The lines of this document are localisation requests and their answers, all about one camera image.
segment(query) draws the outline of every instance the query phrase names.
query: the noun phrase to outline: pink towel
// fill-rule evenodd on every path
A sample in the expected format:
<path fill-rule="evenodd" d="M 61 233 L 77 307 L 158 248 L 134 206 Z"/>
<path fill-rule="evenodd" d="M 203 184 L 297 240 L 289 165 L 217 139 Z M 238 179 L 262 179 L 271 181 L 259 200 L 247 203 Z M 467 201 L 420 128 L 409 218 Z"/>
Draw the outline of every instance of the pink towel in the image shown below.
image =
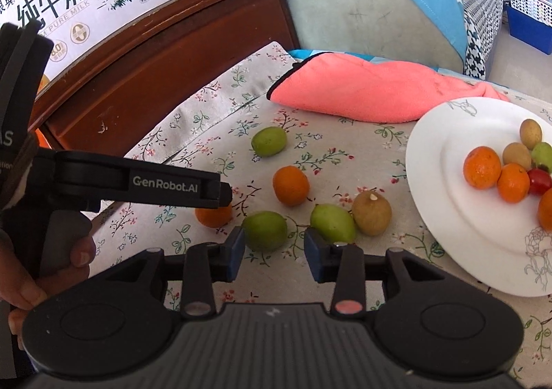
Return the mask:
<path fill-rule="evenodd" d="M 452 99 L 508 100 L 486 82 L 468 84 L 410 62 L 372 64 L 349 54 L 323 52 L 288 71 L 267 98 L 283 106 L 369 123 L 420 119 Z"/>

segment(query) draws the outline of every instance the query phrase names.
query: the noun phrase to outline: red cherry tomato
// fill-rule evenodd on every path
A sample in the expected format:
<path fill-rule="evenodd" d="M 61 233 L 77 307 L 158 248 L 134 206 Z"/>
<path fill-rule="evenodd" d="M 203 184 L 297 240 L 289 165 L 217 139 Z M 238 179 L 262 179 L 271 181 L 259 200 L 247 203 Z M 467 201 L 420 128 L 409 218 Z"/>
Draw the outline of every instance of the red cherry tomato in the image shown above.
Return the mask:
<path fill-rule="evenodd" d="M 531 169 L 527 173 L 529 179 L 531 180 L 531 186 L 529 186 L 529 194 L 534 194 L 535 196 L 542 196 L 549 189 L 552 188 L 552 177 L 546 171 L 542 169 L 535 168 Z"/>

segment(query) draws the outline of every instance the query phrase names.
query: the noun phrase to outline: black strap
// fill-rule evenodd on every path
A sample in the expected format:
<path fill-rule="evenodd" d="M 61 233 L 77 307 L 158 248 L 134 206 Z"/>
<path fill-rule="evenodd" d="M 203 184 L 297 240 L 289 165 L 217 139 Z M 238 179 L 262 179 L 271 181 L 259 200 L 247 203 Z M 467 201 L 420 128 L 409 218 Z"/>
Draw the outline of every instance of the black strap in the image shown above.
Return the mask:
<path fill-rule="evenodd" d="M 27 27 L 23 29 L 21 37 L 6 65 L 6 70 L 2 74 L 2 78 L 0 78 L 0 126 L 4 123 L 13 89 L 16 86 L 25 60 L 27 60 L 27 56 L 31 51 L 32 44 L 37 37 L 40 26 L 40 22 L 31 20 Z"/>

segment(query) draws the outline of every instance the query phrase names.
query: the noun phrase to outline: mandarin orange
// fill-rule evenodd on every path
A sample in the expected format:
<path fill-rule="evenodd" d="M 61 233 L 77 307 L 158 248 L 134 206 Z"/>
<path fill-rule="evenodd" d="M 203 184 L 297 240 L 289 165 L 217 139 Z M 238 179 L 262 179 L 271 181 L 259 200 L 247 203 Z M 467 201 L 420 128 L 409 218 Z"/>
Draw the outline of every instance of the mandarin orange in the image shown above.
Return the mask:
<path fill-rule="evenodd" d="M 219 229 L 232 219 L 232 205 L 219 208 L 196 208 L 195 217 L 199 223 L 211 229 Z"/>
<path fill-rule="evenodd" d="M 464 160 L 464 178 L 476 189 L 489 189 L 498 182 L 502 164 L 498 154 L 490 147 L 479 146 Z"/>
<path fill-rule="evenodd" d="M 529 193 L 531 179 L 523 166 L 517 163 L 508 163 L 502 168 L 496 187 L 500 197 L 509 203 L 521 202 Z"/>
<path fill-rule="evenodd" d="M 288 207 L 302 204 L 310 191 L 307 176 L 295 166 L 278 169 L 272 178 L 272 186 L 278 200 Z"/>
<path fill-rule="evenodd" d="M 540 198 L 538 218 L 540 226 L 552 232 L 552 188 Z"/>

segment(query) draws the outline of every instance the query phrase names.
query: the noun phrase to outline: wooden headboard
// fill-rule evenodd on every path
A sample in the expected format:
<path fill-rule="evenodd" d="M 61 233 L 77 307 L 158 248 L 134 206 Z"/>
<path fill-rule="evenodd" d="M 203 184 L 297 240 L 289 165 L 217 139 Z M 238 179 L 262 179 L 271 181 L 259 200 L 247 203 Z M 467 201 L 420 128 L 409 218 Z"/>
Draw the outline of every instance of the wooden headboard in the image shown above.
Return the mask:
<path fill-rule="evenodd" d="M 53 82 L 30 127 L 55 149 L 123 156 L 178 104 L 272 41 L 299 47 L 285 0 L 175 0 Z"/>

